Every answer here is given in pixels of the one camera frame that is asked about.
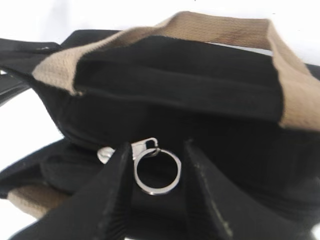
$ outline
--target beige webbing strap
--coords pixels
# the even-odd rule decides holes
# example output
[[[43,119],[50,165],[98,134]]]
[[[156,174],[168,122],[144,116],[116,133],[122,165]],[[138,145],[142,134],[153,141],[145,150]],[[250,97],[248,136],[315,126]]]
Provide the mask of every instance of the beige webbing strap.
[[[23,212],[40,219],[68,196],[49,186],[26,185],[11,190],[7,199]]]
[[[284,94],[283,127],[320,131],[320,82],[281,40],[268,19],[242,19],[179,12],[153,27],[134,27],[103,40],[52,54],[33,71],[35,79],[76,94],[74,78],[80,58],[93,51],[124,47],[151,35],[273,51]]]

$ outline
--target white background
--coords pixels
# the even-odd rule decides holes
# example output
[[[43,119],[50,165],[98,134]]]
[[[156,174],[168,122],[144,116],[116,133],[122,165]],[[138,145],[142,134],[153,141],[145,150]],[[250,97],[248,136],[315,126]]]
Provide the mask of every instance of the white background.
[[[179,11],[269,18],[306,63],[320,65],[317,0],[0,0],[0,38],[61,43],[77,29],[155,25]],[[62,136],[32,90],[0,108],[0,170]],[[0,240],[34,219],[0,200]]]

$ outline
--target metal zipper pull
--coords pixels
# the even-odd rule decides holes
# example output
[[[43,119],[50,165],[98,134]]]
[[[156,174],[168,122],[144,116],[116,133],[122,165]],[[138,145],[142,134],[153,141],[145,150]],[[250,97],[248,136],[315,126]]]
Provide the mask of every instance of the metal zipper pull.
[[[148,148],[147,143],[148,142],[153,142],[154,146]],[[158,140],[154,137],[142,140],[142,141],[137,141],[135,143],[131,144],[132,146],[132,158],[134,161],[133,164],[133,171],[134,171],[134,179],[136,184],[138,184],[138,186],[147,194],[149,195],[164,195],[164,194],[168,194],[172,189],[174,189],[179,181],[180,181],[180,177],[181,177],[181,161],[180,159],[173,154],[172,152],[168,151],[168,150],[164,150],[159,148],[158,146]],[[108,160],[111,158],[111,156],[114,154],[115,150],[112,147],[103,147],[100,150],[98,150],[97,155],[99,160],[103,163],[106,164],[108,162]],[[165,187],[161,187],[161,188],[153,188],[150,187],[146,184],[144,184],[138,175],[138,165],[139,162],[141,161],[141,159],[143,158],[150,158],[150,157],[154,157],[157,156],[159,153],[162,154],[166,154],[169,155],[176,163],[176,167],[177,167],[177,175],[175,177],[175,179],[173,180],[172,183],[170,183],[168,186]]]
[[[147,143],[153,142],[154,146],[152,148],[158,149],[158,140],[154,137],[150,137],[141,141],[137,141],[131,144],[132,146],[132,158],[135,160],[137,156],[139,156],[142,152],[148,149]],[[106,146],[98,150],[97,155],[99,160],[106,164],[108,160],[111,158],[111,156],[114,154],[115,150],[112,147]]]

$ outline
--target black canvas bag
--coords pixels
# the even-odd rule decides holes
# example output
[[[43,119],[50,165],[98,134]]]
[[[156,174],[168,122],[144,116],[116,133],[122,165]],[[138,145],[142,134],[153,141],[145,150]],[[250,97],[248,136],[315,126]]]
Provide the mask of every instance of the black canvas bag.
[[[268,20],[180,12],[61,45],[2,39],[0,66],[1,92],[33,88],[65,137],[0,173],[0,196],[40,218],[12,239],[312,239],[320,68]],[[182,163],[165,195],[134,181],[128,143],[150,137]],[[106,146],[116,151],[103,165]],[[177,174],[161,156],[139,167],[154,188]]]

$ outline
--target tan handle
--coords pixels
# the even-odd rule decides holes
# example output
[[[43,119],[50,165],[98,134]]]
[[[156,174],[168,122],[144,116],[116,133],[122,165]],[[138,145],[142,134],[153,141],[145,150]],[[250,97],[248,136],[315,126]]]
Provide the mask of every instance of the tan handle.
[[[282,126],[320,131],[320,83],[281,40],[268,19],[210,16],[183,11],[153,27],[134,27],[103,40],[63,50],[46,58],[33,71],[35,79],[75,94],[74,77],[80,58],[96,50],[133,44],[158,35],[182,40],[221,43],[273,51],[284,94]]]

